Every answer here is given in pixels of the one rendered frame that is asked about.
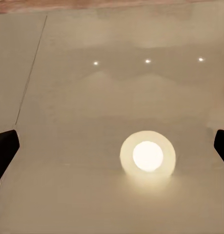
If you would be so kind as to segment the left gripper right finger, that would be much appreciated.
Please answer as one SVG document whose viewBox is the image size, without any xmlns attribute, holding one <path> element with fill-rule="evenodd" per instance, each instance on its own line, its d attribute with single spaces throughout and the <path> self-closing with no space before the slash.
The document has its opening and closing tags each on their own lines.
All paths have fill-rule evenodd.
<svg viewBox="0 0 224 234">
<path fill-rule="evenodd" d="M 218 130 L 215 136 L 214 148 L 224 161 L 224 130 Z"/>
</svg>

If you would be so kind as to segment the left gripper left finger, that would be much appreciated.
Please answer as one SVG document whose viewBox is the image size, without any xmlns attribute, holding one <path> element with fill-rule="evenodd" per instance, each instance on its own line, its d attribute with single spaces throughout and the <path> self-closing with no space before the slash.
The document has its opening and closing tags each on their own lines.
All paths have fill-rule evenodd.
<svg viewBox="0 0 224 234">
<path fill-rule="evenodd" d="M 20 148 L 15 130 L 0 133 L 0 179 Z"/>
</svg>

